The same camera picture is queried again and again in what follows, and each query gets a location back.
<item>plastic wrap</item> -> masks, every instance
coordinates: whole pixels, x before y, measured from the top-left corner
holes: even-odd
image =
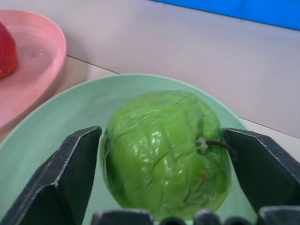
[[[231,187],[228,152],[216,114],[181,90],[138,96],[111,117],[101,142],[105,183],[121,207],[147,209],[156,220],[217,210]]]

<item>plate rim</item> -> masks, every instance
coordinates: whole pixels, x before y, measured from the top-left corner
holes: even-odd
[[[144,74],[144,73],[126,73],[126,74],[114,74],[114,75],[109,75],[109,76],[104,76],[104,77],[100,77],[100,78],[96,78],[96,79],[93,79],[93,80],[89,80],[89,81],[85,81],[85,82],[82,82],[80,84],[77,84],[71,88],[68,88],[64,91],[62,91],[61,93],[53,96],[52,98],[50,98],[49,100],[45,101],[44,103],[42,103],[41,105],[39,105],[37,108],[35,108],[32,112],[30,112],[20,123],[18,123],[18,125],[16,125],[12,131],[0,142],[0,151],[1,149],[3,148],[3,146],[6,145],[6,143],[15,135],[16,132],[18,132],[19,128],[21,126],[23,126],[24,123],[26,123],[30,118],[32,118],[41,108],[43,108],[45,105],[47,104],[50,104],[51,102],[53,101],[56,101],[57,98],[60,98],[61,96],[69,93],[69,92],[72,92],[73,90],[77,89],[77,88],[80,88],[82,86],[85,86],[85,85],[89,85],[90,83],[93,83],[93,82],[97,82],[99,80],[106,80],[106,79],[110,79],[111,77],[120,77],[120,76],[147,76],[147,77],[156,77],[156,78],[159,78],[159,79],[165,79],[165,80],[169,80],[169,81],[174,81],[174,82],[178,82],[178,83],[182,83],[190,88],[193,88],[193,89],[197,89],[198,91],[201,91],[203,94],[205,94],[206,96],[212,98],[213,100],[215,100],[218,104],[222,105],[230,114],[232,114],[240,123],[241,125],[249,130],[248,126],[229,108],[227,107],[225,104],[223,104],[220,100],[218,100],[217,98],[215,98],[213,95],[211,95],[210,93],[196,87],[196,86],[193,86],[189,83],[186,83],[184,81],[181,81],[181,80],[178,80],[178,79],[175,79],[175,78],[171,78],[171,77],[167,77],[167,76],[162,76],[162,75],[154,75],[154,74]]]

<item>blue wall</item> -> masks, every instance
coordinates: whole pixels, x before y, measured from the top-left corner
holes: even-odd
[[[300,30],[300,0],[156,0]]]

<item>green apple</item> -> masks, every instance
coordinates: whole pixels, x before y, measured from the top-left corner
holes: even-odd
[[[220,122],[196,95],[154,91],[121,106],[100,147],[105,183],[121,207],[150,210],[155,220],[217,210],[231,188]]]

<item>apple stem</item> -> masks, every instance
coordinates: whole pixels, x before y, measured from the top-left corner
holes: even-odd
[[[232,154],[234,154],[235,156],[238,155],[238,153],[232,148],[230,147],[228,144],[226,143],[223,143],[223,142],[219,142],[219,141],[209,141],[209,140],[206,140],[206,144],[207,145],[218,145],[218,146],[221,146],[223,148],[226,148],[229,152],[231,152]]]

